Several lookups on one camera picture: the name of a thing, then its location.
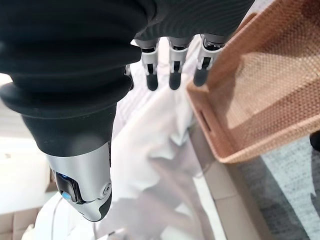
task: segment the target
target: blue indicator light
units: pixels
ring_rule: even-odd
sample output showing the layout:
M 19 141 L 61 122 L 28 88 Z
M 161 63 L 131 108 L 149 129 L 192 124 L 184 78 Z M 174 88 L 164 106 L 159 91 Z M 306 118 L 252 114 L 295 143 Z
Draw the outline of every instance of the blue indicator light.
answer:
M 63 197 L 65 200 L 71 200 L 70 194 L 67 193 L 67 192 L 65 192 L 65 191 L 62 193 L 62 197 Z

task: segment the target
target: woven basket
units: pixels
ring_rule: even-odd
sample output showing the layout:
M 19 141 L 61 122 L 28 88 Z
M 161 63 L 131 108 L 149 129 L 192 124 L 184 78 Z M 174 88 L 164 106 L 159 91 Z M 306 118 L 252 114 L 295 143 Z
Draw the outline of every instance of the woven basket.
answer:
M 320 129 L 320 1 L 276 0 L 224 47 L 203 87 L 187 87 L 222 163 Z

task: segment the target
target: black fingertip pad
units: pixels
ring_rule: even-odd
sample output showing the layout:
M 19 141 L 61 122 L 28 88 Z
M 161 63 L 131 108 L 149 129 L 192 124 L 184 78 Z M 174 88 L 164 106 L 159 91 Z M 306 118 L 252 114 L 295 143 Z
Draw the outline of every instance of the black fingertip pad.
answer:
M 169 86 L 172 90 L 177 90 L 181 83 L 181 73 L 170 73 Z
M 197 87 L 201 87 L 207 81 L 208 71 L 206 69 L 196 69 L 194 73 L 193 83 Z
M 158 77 L 155 74 L 150 74 L 146 76 L 146 84 L 148 89 L 155 91 L 158 88 Z

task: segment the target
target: black rubber sleeve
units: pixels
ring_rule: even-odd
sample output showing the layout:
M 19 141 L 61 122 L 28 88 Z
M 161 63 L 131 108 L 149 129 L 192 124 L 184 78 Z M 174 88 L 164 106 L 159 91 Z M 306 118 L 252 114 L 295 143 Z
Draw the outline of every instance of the black rubber sleeve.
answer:
M 152 0 L 0 0 L 0 96 L 53 156 L 112 139 L 117 102 L 132 85 L 130 44 L 155 15 Z

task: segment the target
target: gray carpet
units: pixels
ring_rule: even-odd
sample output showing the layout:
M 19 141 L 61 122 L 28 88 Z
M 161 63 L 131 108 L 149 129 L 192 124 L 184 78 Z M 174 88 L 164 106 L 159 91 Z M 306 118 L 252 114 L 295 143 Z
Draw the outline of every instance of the gray carpet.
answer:
M 320 153 L 309 137 L 238 168 L 276 240 L 320 240 Z

